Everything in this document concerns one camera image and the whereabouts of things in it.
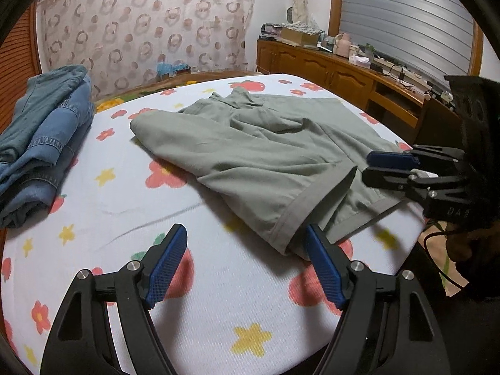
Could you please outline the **grey-green shorts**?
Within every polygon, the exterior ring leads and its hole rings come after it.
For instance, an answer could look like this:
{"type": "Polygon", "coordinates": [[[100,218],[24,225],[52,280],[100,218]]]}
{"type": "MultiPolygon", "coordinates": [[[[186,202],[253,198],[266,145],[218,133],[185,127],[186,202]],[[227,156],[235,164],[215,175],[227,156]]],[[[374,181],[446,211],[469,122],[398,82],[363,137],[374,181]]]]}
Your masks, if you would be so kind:
{"type": "Polygon", "coordinates": [[[395,144],[334,97],[213,94],[179,112],[152,110],[131,121],[155,158],[219,194],[281,254],[305,255],[308,224],[341,240],[395,208],[401,196],[362,180],[367,156],[395,144]]]}

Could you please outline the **brown wooden sideboard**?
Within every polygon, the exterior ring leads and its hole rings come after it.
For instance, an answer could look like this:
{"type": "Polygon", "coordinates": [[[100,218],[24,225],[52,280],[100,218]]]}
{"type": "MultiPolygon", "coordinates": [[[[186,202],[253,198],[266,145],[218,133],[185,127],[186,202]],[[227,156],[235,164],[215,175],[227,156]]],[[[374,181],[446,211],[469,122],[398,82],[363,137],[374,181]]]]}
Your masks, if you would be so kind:
{"type": "Polygon", "coordinates": [[[364,69],[342,57],[281,42],[257,42],[257,70],[301,77],[347,100],[410,144],[461,148],[457,114],[394,75],[364,69]]]}

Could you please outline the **grey window shutter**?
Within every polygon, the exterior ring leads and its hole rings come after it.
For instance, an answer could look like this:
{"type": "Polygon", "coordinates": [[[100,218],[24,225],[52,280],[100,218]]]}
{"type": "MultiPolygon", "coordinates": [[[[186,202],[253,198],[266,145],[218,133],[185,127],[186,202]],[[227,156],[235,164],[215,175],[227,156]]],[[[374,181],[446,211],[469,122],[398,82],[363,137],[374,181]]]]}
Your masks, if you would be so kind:
{"type": "Polygon", "coordinates": [[[469,70],[474,24],[458,0],[342,0],[340,30],[443,85],[469,70]]]}

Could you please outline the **pink tissue pack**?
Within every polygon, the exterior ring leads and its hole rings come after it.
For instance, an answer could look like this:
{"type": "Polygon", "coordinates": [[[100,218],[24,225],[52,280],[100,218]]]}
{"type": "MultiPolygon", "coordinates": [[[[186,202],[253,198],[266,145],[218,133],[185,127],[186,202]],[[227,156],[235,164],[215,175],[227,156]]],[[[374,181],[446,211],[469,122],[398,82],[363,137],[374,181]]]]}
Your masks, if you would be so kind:
{"type": "Polygon", "coordinates": [[[351,55],[348,58],[349,63],[354,64],[356,66],[369,69],[370,68],[370,59],[364,56],[351,55]]]}

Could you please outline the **pink kettle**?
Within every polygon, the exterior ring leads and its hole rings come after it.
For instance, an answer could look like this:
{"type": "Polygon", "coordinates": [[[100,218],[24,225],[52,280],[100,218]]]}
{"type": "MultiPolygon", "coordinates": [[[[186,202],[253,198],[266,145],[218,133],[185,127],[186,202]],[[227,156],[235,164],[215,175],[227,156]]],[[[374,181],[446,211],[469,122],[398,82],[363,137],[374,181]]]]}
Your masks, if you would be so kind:
{"type": "Polygon", "coordinates": [[[333,53],[343,58],[349,58],[351,39],[349,34],[342,32],[335,36],[333,53]]]}

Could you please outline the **white floral folding board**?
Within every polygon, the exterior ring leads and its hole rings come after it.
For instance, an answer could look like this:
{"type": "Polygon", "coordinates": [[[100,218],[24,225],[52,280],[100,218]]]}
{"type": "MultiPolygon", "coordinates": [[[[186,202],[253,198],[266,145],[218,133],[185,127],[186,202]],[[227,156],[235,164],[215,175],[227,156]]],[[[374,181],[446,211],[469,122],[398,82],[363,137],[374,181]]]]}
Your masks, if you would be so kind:
{"type": "Polygon", "coordinates": [[[187,250],[151,316],[178,373],[280,374],[329,342],[338,316],[311,266],[276,252],[219,197],[160,167],[133,140],[138,114],[176,112],[237,86],[328,96],[292,75],[256,75],[118,101],[94,117],[52,210],[8,232],[1,271],[6,336],[33,373],[76,273],[115,272],[176,223],[187,228],[187,250]]]}

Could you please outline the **cardboard box on sideboard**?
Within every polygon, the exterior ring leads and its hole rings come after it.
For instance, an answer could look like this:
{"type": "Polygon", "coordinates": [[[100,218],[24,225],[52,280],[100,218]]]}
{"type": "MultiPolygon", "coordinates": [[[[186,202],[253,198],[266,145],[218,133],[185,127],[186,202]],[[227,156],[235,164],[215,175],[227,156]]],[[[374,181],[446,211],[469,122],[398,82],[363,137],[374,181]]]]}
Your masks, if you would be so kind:
{"type": "Polygon", "coordinates": [[[281,30],[280,41],[295,47],[316,46],[319,37],[317,34],[307,34],[301,31],[295,31],[290,28],[281,30]]]}

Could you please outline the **folded blue denim jeans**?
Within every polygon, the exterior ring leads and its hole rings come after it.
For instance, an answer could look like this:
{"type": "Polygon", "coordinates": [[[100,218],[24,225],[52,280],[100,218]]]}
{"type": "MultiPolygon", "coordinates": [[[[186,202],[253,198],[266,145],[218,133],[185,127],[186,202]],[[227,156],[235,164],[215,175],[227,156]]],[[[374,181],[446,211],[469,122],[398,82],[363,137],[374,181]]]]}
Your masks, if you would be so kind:
{"type": "Polygon", "coordinates": [[[31,77],[1,133],[1,227],[49,209],[90,129],[95,106],[82,65],[31,77]]]}

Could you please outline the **floral brown bed blanket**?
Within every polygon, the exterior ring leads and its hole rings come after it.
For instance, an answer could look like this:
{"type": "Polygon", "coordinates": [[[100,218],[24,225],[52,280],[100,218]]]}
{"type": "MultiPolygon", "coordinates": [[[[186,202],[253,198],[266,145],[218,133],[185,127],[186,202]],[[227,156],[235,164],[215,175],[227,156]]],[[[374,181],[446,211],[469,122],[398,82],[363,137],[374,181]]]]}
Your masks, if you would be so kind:
{"type": "Polygon", "coordinates": [[[190,86],[198,83],[230,79],[234,77],[260,75],[260,72],[242,71],[242,70],[226,70],[214,72],[199,72],[199,73],[184,73],[181,75],[169,77],[165,80],[154,82],[148,86],[139,86],[127,92],[121,92],[112,97],[105,97],[96,102],[96,112],[100,113],[110,108],[119,106],[128,101],[142,98],[156,92],[175,89],[181,86],[190,86]]]}

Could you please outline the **blue toy on bed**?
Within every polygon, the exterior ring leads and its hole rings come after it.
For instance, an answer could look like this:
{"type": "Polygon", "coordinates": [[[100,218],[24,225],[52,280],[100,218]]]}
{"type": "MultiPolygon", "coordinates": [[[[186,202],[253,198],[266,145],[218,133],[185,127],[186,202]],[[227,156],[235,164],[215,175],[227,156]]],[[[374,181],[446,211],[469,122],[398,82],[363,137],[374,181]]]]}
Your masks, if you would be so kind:
{"type": "Polygon", "coordinates": [[[178,74],[191,73],[191,71],[192,68],[182,61],[175,61],[175,63],[158,62],[156,75],[157,78],[163,80],[164,78],[175,77],[178,74]]]}

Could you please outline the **patterned lace curtain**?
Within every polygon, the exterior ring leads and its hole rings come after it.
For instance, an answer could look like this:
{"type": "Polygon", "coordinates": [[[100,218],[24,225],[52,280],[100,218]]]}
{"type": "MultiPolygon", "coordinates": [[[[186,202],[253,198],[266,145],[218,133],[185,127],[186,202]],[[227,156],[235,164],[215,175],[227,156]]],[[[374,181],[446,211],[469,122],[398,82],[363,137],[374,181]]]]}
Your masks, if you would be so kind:
{"type": "Polygon", "coordinates": [[[158,62],[194,72],[245,70],[254,0],[38,0],[46,70],[87,69],[92,99],[158,78],[158,62]]]}

